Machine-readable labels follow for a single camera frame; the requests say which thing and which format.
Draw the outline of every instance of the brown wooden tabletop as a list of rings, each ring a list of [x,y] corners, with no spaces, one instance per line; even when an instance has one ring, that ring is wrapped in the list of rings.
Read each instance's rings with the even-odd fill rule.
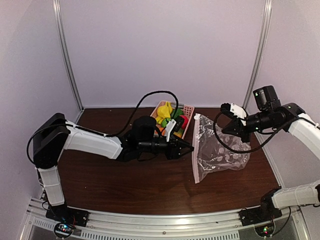
[[[78,124],[104,133],[116,133],[132,108],[86,109]],[[139,108],[134,119],[150,115],[153,108]],[[196,108],[214,119],[217,108]],[[221,117],[219,125],[228,120]],[[194,120],[185,140],[192,143]],[[251,147],[258,145],[254,134]],[[195,184],[191,154],[177,160],[157,158],[118,162],[96,154],[66,150],[59,174],[67,204],[71,207],[122,213],[174,215],[210,213],[260,204],[260,198],[278,183],[260,149],[251,154],[246,167],[208,174]]]

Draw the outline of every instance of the robotic arm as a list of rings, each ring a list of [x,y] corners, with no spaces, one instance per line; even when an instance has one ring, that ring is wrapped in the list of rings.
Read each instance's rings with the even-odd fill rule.
[[[33,163],[49,204],[46,217],[83,227],[87,223],[88,212],[69,208],[64,198],[57,167],[64,150],[98,154],[121,162],[139,159],[142,153],[164,153],[169,160],[178,159],[194,150],[188,142],[173,135],[180,127],[172,119],[162,137],[156,120],[142,116],[120,137],[79,126],[66,120],[62,113],[53,115],[30,139],[33,139]]]
[[[320,128],[309,115],[295,103],[281,105],[273,86],[265,86],[253,91],[260,112],[247,115],[242,107],[225,103],[221,112],[231,118],[222,130],[224,134],[241,137],[243,142],[250,141],[253,132],[263,133],[272,128],[284,130],[298,138],[320,159]],[[256,224],[281,216],[279,209],[290,206],[319,205],[320,180],[290,188],[274,189],[261,199],[261,207],[242,210],[240,218],[243,225]]]

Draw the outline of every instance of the vertical metal post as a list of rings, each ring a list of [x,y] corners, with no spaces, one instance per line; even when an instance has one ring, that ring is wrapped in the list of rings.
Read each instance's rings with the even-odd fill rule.
[[[59,41],[60,41],[60,45],[61,45],[62,56],[63,56],[63,61],[64,61],[66,73],[67,73],[67,76],[68,76],[68,79],[69,79],[69,82],[71,85],[71,90],[73,92],[73,96],[75,98],[76,105],[77,105],[79,111],[82,111],[84,109],[84,107],[83,107],[81,99],[80,99],[79,91],[78,91],[77,84],[75,81],[74,72],[71,67],[71,62],[70,62],[70,57],[69,57],[67,42],[66,42],[66,36],[65,36],[65,31],[64,31],[64,25],[63,25],[63,21],[62,21],[61,9],[60,9],[60,0],[53,0],[53,12],[54,12],[54,16],[55,16],[55,20],[56,20],[56,24],[57,24],[57,28],[58,28]]]
[[[268,37],[270,20],[271,20],[271,13],[272,13],[272,0],[265,0],[260,39],[259,39],[258,49],[256,51],[256,56],[255,56],[255,60],[254,60],[254,65],[253,65],[253,69],[252,69],[252,73],[251,73],[249,86],[248,86],[248,89],[247,89],[247,92],[246,92],[246,95],[244,98],[244,102],[243,102],[244,109],[247,109],[247,107],[248,107],[249,100],[252,95],[252,91],[255,86],[257,77],[258,77],[259,68],[260,68],[261,61],[262,61],[262,55],[263,55],[263,51],[264,51],[267,37]]]

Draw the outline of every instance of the ventilation grille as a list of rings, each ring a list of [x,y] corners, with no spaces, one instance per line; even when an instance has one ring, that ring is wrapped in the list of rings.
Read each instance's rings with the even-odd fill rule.
[[[40,228],[43,228],[43,229],[50,230],[50,231],[53,231],[54,227],[55,227],[55,225],[52,224],[51,222],[48,222],[48,221],[42,220],[42,219],[38,219],[38,218],[34,219],[33,225],[40,227]]]
[[[81,237],[86,240],[146,240],[150,238],[144,237],[119,237],[119,236],[111,236],[108,234],[101,234],[97,232],[90,232],[83,230],[81,233]],[[194,237],[194,238],[186,238],[186,237],[175,237],[175,240],[240,240],[238,231],[232,231],[221,234],[213,234],[209,236],[203,237]]]

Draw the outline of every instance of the white panel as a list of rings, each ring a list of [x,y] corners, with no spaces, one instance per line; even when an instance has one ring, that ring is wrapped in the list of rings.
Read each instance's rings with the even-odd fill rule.
[[[61,54],[51,0],[0,1],[0,239],[17,239],[40,192],[26,156],[32,133],[55,112],[78,110]]]
[[[241,105],[264,0],[62,0],[66,41],[86,107],[135,106],[170,90],[194,106]],[[155,106],[170,96],[149,97]]]
[[[255,88],[274,85],[282,104],[294,102],[320,122],[320,1],[273,1],[266,48]],[[257,107],[253,98],[250,113]],[[280,132],[267,144],[284,185],[320,179],[319,160],[299,140]],[[303,208],[311,239],[320,235],[320,208]]]

